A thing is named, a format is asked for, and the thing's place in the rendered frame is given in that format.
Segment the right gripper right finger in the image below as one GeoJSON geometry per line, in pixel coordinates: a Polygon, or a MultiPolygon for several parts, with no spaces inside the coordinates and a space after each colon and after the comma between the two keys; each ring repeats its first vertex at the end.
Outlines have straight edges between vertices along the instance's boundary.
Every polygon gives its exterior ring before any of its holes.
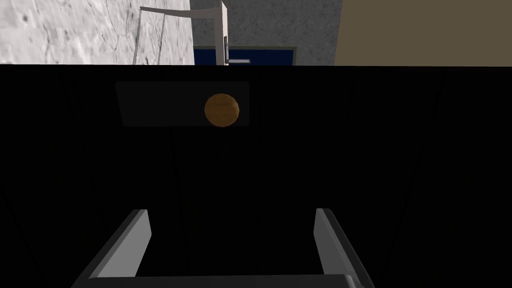
{"type": "Polygon", "coordinates": [[[348,288],[374,288],[370,275],[331,209],[316,209],[313,235],[325,275],[345,275],[348,288]]]}

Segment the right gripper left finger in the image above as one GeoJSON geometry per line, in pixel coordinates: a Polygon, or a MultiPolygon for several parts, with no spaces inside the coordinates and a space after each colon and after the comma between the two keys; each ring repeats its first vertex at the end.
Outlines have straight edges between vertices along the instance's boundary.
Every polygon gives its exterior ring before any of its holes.
{"type": "Polygon", "coordinates": [[[134,277],[151,236],[148,211],[146,209],[133,210],[77,279],[134,277]]]}

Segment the black table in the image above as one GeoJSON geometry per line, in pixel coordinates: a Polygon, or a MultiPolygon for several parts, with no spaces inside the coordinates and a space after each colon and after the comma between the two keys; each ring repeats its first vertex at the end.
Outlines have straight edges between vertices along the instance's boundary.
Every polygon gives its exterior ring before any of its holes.
{"type": "Polygon", "coordinates": [[[0,65],[0,288],[348,288],[318,208],[374,288],[512,288],[512,69],[0,65]],[[136,275],[78,280],[133,210],[136,275]]]}

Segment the brown round fruit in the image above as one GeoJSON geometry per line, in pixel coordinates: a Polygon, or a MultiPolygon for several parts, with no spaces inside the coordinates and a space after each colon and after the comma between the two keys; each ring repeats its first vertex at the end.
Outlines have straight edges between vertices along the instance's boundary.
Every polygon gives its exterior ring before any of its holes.
{"type": "Polygon", "coordinates": [[[204,105],[206,119],[216,127],[228,127],[240,115],[238,102],[229,94],[218,93],[208,98],[204,105]]]}

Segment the dark blue panel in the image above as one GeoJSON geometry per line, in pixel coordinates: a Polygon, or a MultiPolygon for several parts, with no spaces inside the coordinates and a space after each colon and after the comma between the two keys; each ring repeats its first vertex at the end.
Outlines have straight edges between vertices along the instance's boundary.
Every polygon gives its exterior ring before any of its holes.
{"type": "MultiPolygon", "coordinates": [[[[216,51],[213,46],[193,48],[196,66],[216,65],[216,51]]],[[[228,56],[233,59],[249,59],[250,66],[294,66],[297,48],[294,46],[230,46],[228,56]]]]}

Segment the white open door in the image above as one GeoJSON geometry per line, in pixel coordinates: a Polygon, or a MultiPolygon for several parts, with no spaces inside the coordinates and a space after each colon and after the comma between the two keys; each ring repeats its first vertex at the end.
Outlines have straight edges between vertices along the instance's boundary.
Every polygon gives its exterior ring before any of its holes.
{"type": "Polygon", "coordinates": [[[139,11],[180,18],[213,19],[216,65],[228,66],[230,64],[249,64],[251,62],[249,59],[232,59],[229,56],[228,12],[226,5],[222,1],[219,2],[218,7],[210,9],[174,10],[140,6],[139,11]]]}

